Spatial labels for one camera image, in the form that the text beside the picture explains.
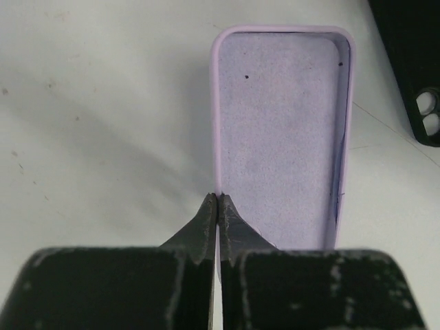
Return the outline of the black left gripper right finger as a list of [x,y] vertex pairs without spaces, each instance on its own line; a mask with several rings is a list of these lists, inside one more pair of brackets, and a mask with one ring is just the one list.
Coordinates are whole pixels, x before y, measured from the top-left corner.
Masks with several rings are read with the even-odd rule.
[[425,329],[404,273],[377,250],[280,250],[218,198],[225,329]]

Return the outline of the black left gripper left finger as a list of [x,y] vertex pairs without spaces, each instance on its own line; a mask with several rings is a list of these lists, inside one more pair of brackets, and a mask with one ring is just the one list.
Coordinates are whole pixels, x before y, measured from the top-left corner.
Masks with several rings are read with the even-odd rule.
[[11,329],[211,329],[217,198],[157,247],[49,247],[9,294]]

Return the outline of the lilac silicone phone case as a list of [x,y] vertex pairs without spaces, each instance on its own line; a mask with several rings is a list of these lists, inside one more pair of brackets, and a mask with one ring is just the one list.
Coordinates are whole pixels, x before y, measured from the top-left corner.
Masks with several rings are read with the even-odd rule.
[[336,243],[354,62],[337,27],[240,25],[212,45],[214,190],[279,249]]

